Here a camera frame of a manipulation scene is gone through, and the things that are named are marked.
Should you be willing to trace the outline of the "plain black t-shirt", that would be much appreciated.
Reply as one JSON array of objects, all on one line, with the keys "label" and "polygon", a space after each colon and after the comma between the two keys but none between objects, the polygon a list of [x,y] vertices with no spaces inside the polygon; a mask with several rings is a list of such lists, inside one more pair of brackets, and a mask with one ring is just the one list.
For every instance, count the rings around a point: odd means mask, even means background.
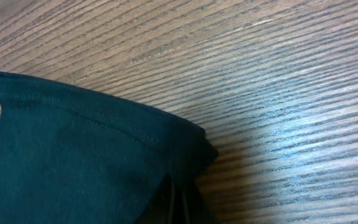
[{"label": "plain black t-shirt", "polygon": [[203,128],[104,93],[0,72],[0,223],[214,223]]}]

